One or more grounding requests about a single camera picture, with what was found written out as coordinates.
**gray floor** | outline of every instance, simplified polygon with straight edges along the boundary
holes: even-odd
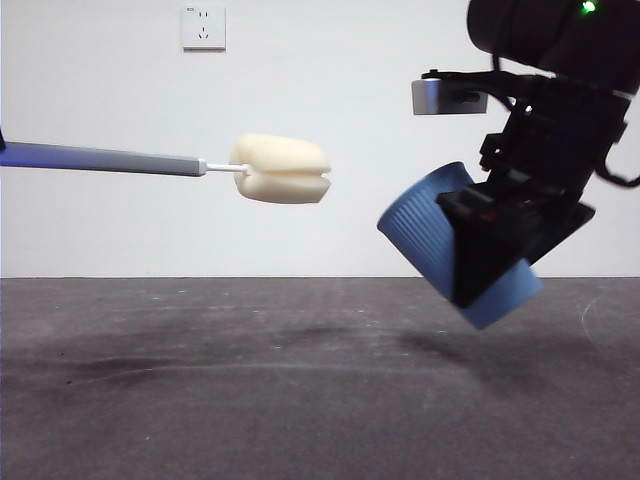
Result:
[[[640,280],[2,283],[3,478],[638,479]]]

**sponge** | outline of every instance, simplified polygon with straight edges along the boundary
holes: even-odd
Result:
[[[331,182],[322,149],[306,140],[249,133],[231,154],[231,165],[245,171],[235,174],[238,191],[245,197],[269,203],[318,203]]]

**gray handle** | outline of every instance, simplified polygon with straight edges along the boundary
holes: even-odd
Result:
[[[146,155],[116,150],[15,142],[7,142],[6,150],[0,152],[0,165],[187,177],[201,177],[207,173],[204,160],[194,157]]]

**wall socket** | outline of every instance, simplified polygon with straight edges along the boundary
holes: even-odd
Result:
[[[221,4],[187,5],[182,10],[182,48],[226,50],[227,9]]]

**blue cup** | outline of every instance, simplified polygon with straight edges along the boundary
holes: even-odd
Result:
[[[474,183],[461,162],[427,175],[384,213],[378,229],[449,301],[453,299],[455,233],[436,198]],[[458,309],[478,329],[515,310],[542,288],[527,261],[522,260],[486,290],[473,305]]]

